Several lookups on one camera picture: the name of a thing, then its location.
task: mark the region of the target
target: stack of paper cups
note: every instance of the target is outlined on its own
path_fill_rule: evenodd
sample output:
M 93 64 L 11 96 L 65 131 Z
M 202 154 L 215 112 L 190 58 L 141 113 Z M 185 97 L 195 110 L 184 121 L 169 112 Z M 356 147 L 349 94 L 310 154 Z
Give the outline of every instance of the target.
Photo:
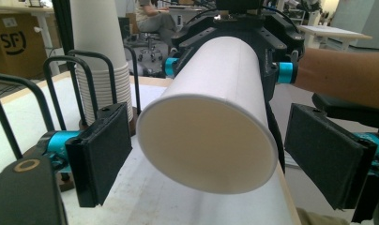
M 101 53 L 113 63 L 118 102 L 128 103 L 129 121 L 131 93 L 129 68 L 123 47 L 114 0 L 71 0 L 73 39 L 76 50 Z M 109 70 L 107 64 L 98 58 L 82 58 L 92 71 L 99 108 L 112 104 Z M 87 79 L 81 67 L 77 69 L 78 83 L 83 100 L 84 113 L 89 124 L 94 122 L 93 106 L 87 86 Z
M 214 193 L 266 183 L 278 151 L 256 53 L 235 37 L 205 43 L 137 121 L 139 144 L 173 180 Z

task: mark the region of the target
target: sf logo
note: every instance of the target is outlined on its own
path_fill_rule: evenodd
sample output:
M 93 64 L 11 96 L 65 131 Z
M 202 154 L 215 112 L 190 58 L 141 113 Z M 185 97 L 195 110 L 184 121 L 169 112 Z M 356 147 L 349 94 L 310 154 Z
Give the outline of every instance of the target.
M 6 54 L 14 55 L 22 53 L 26 48 L 26 39 L 22 31 L 12 34 L 2 34 L 0 35 L 6 50 Z

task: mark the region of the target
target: seated person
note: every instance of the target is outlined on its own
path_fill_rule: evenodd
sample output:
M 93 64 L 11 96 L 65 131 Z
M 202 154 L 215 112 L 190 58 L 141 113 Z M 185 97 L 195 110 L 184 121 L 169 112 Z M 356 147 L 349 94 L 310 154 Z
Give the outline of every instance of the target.
M 136 1 L 136 21 L 141 32 L 158 32 L 160 39 L 173 47 L 172 35 L 176 31 L 175 22 L 168 8 L 155 9 L 151 0 Z

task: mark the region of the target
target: stacked cup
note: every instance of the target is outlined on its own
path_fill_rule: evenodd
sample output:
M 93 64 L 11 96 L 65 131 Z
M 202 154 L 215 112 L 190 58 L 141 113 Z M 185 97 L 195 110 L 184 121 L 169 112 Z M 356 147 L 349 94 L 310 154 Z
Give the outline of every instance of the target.
M 73 39 L 76 50 L 101 53 L 114 66 L 117 102 L 127 102 L 129 121 L 133 118 L 129 67 L 126 61 L 122 36 L 114 0 L 71 0 Z M 90 67 L 99 109 L 113 104 L 110 71 L 107 64 L 98 58 L 77 56 Z M 76 70 L 84 114 L 90 125 L 95 121 L 93 105 L 84 70 Z

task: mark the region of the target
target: gray pants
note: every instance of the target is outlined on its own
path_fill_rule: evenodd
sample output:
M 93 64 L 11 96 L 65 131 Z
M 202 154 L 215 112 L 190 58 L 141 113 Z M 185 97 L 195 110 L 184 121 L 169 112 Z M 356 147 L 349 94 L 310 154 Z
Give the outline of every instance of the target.
M 137 26 L 141 32 L 158 32 L 160 39 L 170 47 L 173 47 L 172 35 L 176 27 L 169 13 L 160 13 L 143 21 L 138 21 Z

